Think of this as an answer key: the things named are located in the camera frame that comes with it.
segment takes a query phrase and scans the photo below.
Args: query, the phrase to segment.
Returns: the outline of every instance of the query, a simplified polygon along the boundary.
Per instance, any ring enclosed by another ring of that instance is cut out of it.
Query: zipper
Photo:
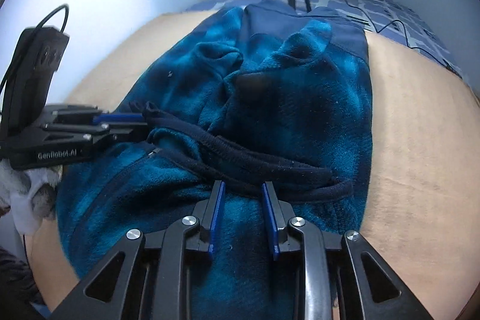
[[[99,206],[101,206],[101,204],[109,198],[109,197],[102,197],[102,195],[108,194],[109,192],[111,193],[111,195],[114,195],[115,189],[130,172],[132,172],[139,164],[143,163],[146,159],[149,159],[153,155],[158,153],[160,150],[161,150],[160,148],[155,148],[150,153],[147,153],[146,155],[143,155],[137,160],[134,160],[133,162],[129,163],[127,166],[125,166],[123,169],[117,172],[116,175],[109,182],[107,182],[107,184],[100,190],[100,192],[94,198],[92,203],[88,206],[88,209],[85,211],[85,213],[81,217],[77,226],[73,229],[73,232],[70,237],[70,243],[75,241],[77,232],[81,231],[81,226],[85,224],[86,221],[88,221],[88,218],[92,215],[93,211],[97,209]],[[75,259],[78,252],[78,247],[74,248],[73,250],[70,250],[69,252],[70,252],[70,257],[72,259]]]

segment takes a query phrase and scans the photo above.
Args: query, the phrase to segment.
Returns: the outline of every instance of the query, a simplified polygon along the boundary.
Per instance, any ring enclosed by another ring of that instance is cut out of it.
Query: person's glove
[[[11,211],[17,231],[33,235],[44,218],[54,217],[58,172],[49,168],[15,171],[0,162],[0,216]]]

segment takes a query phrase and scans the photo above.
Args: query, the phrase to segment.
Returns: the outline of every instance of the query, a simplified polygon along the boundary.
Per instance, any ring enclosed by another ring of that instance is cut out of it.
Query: silver screw
[[[138,229],[130,229],[130,231],[127,232],[127,238],[130,240],[135,240],[140,237],[142,232],[140,232]]]
[[[305,219],[302,217],[292,217],[290,219],[290,224],[293,226],[304,226],[305,225]]]
[[[192,226],[197,222],[197,218],[195,216],[185,216],[182,218],[181,222],[184,226]]]
[[[357,231],[347,231],[345,236],[351,241],[357,241],[360,238],[360,234]]]

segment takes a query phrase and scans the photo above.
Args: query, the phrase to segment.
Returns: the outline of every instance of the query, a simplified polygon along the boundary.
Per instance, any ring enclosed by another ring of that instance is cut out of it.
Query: folded blanket
[[[280,1],[220,10],[155,61],[120,112],[146,142],[73,165],[58,189],[63,249],[79,276],[131,228],[165,229],[207,199],[226,205],[215,260],[192,270],[195,319],[291,319],[294,271],[273,265],[260,185],[333,232],[360,227],[371,164],[371,83],[361,27]]]

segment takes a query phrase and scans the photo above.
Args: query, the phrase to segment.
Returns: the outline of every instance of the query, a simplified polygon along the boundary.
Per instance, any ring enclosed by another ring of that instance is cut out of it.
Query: beige surface
[[[161,16],[134,33],[68,102],[114,109],[138,75],[210,12]],[[373,163],[362,233],[436,320],[453,320],[480,281],[480,109],[454,75],[367,32]],[[49,307],[74,287],[54,223],[32,251]]]

